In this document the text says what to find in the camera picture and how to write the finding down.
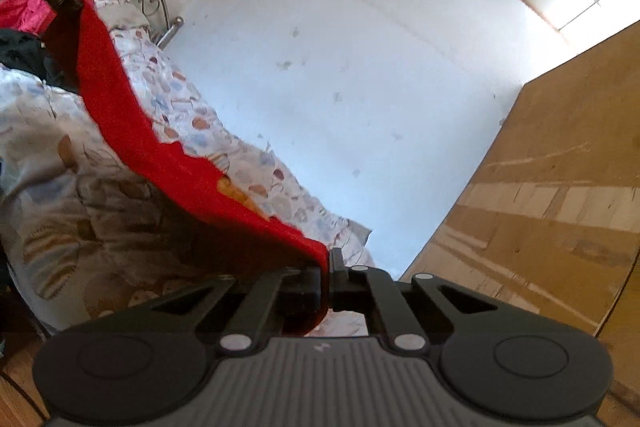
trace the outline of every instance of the patterned bedding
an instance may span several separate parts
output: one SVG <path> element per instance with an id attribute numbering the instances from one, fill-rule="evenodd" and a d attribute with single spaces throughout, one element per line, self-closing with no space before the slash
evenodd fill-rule
<path id="1" fill-rule="evenodd" d="M 215 163 L 246 204 L 341 247 L 348 266 L 372 266 L 358 227 L 326 210 L 273 151 L 226 130 L 132 5 L 96 6 L 159 139 Z M 0 158 L 2 246 L 18 290 L 52 331 L 210 277 L 191 262 L 197 222 L 123 165 L 81 98 L 2 64 Z M 365 332 L 361 315 L 329 313 L 312 334 Z"/>

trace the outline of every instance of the black cloth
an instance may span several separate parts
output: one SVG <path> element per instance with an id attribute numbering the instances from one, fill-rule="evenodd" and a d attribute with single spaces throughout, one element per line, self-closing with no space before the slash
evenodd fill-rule
<path id="1" fill-rule="evenodd" d="M 0 28 L 0 62 L 11 70 L 31 73 L 49 86 L 78 93 L 36 35 Z"/>

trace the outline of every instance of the red fabric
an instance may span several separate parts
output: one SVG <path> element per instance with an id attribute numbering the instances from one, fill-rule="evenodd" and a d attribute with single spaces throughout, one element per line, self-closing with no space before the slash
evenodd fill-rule
<path id="1" fill-rule="evenodd" d="M 94 5 L 94 0 L 84 0 Z M 40 35 L 56 14 L 45 0 L 0 0 L 0 28 Z"/>
<path id="2" fill-rule="evenodd" d="M 179 143 L 158 141 L 151 119 L 138 104 L 107 28 L 87 4 L 80 17 L 78 48 L 78 78 L 84 105 L 103 138 L 133 172 L 153 182 L 201 221 L 234 223 L 247 233 L 268 236 L 296 248 L 321 267 L 326 284 L 325 245 L 224 196 L 217 184 L 223 173 L 213 163 L 206 158 L 187 156 Z"/>

